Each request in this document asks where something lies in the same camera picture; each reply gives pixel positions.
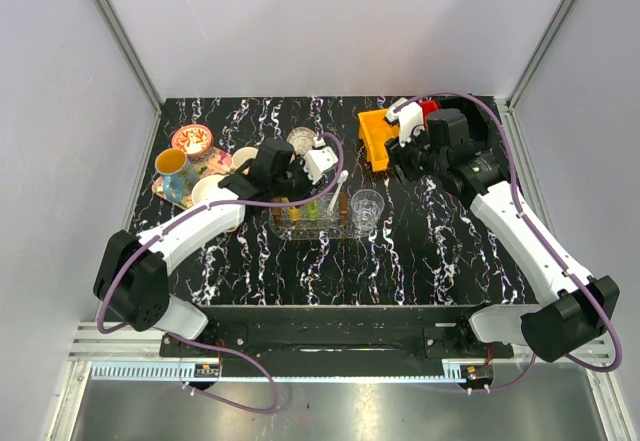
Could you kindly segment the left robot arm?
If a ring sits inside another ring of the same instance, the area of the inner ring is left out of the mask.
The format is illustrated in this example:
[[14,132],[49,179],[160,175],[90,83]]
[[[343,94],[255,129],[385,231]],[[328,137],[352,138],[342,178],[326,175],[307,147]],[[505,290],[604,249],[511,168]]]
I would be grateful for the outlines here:
[[138,332],[157,329],[181,336],[195,356],[211,353],[215,330],[198,307],[170,293],[169,276],[213,238],[239,227],[248,208],[306,199],[336,161],[320,137],[303,154],[283,139],[269,139],[191,208],[137,235],[125,230],[112,235],[94,284],[101,302],[99,331],[110,333],[104,321],[112,312]]

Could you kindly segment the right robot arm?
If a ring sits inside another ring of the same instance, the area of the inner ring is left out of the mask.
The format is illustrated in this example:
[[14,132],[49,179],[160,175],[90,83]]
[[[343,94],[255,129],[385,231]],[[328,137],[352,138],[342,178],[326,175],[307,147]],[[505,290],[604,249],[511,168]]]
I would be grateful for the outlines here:
[[535,295],[533,304],[473,311],[454,334],[458,351],[476,357],[493,343],[516,344],[553,362],[573,359],[575,350],[609,335],[614,346],[609,367],[616,369],[622,350],[612,314],[619,287],[577,262],[525,203],[513,155],[502,162],[493,148],[493,135],[504,133],[495,113],[465,97],[431,112],[420,102],[401,99],[384,119],[394,131],[385,142],[390,165],[409,178],[438,178],[497,237]]

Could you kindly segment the green toothpaste tube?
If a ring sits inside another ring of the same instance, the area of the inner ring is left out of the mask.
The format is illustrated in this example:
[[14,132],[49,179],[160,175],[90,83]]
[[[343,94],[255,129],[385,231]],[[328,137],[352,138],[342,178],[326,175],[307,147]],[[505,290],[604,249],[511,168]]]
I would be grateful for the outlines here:
[[310,221],[317,221],[319,218],[319,212],[320,212],[319,201],[314,200],[309,202],[306,205],[306,212],[307,212],[308,219]]

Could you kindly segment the clear glass tumbler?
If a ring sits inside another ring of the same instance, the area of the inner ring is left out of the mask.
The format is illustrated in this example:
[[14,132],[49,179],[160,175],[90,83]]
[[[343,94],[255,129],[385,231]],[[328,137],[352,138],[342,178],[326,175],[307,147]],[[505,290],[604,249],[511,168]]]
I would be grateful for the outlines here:
[[351,197],[351,220],[359,231],[370,231],[378,223],[385,207],[383,196],[373,189],[361,189]]

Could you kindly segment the yellow toothpaste tube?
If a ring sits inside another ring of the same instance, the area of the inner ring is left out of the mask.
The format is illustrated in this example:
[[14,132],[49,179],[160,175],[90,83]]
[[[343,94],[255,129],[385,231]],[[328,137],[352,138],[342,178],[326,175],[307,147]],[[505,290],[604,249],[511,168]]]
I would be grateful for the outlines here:
[[292,224],[298,223],[302,219],[301,209],[299,206],[289,206],[287,208],[289,220]]

